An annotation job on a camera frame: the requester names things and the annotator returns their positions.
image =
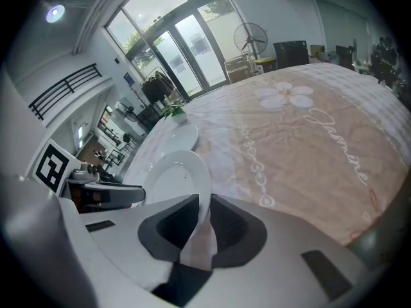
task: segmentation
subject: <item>desk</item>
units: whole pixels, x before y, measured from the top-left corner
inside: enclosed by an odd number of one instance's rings
[[[353,64],[353,67],[357,73],[362,74],[363,72],[366,72],[367,74],[370,74],[370,68],[368,66],[361,66],[361,65]]]
[[[119,166],[121,161],[124,159],[124,154],[120,153],[116,148],[112,148],[107,154],[104,161],[112,162],[115,165]]]

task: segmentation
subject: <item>potted plant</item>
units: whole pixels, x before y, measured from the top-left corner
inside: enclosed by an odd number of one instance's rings
[[[180,102],[173,102],[167,107],[161,110],[165,117],[171,116],[171,119],[177,124],[183,123],[187,120],[187,114],[182,109],[182,104]]]

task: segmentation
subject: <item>green plant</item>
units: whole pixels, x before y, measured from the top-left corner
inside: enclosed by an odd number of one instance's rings
[[[125,44],[123,44],[123,48],[125,53],[128,53],[128,51],[131,49],[132,46],[140,39],[140,34],[138,32],[135,32],[131,34],[131,36],[128,37],[128,40]]]
[[[225,15],[234,11],[229,0],[218,0],[207,5],[209,9],[205,9],[205,13],[216,13],[217,15]]]
[[[177,116],[180,114],[184,114],[184,110],[182,109],[181,103],[172,103],[171,105],[164,107],[161,110],[161,113],[164,115],[164,118],[168,116]]]

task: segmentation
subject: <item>dark slot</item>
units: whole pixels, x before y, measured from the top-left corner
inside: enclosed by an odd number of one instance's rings
[[[206,284],[212,273],[174,264],[167,283],[157,286],[152,294],[177,307],[184,307]]]
[[[263,249],[267,229],[260,219],[216,194],[211,195],[210,212],[218,250],[213,268],[243,266]]]
[[[176,262],[198,222],[198,194],[143,220],[137,231],[153,258]]]
[[[99,221],[98,223],[89,223],[85,227],[89,232],[95,232],[96,230],[101,230],[104,228],[108,228],[111,226],[115,226],[116,224],[113,223],[111,220]]]
[[[352,288],[338,268],[318,250],[301,254],[330,301],[336,300]]]

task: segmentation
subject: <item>railing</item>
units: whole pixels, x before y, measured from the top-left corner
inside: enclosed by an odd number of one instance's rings
[[[52,85],[28,106],[38,119],[44,120],[44,114],[47,113],[50,108],[68,94],[74,94],[74,91],[84,83],[99,76],[101,76],[101,74],[97,70],[96,64],[86,66]]]

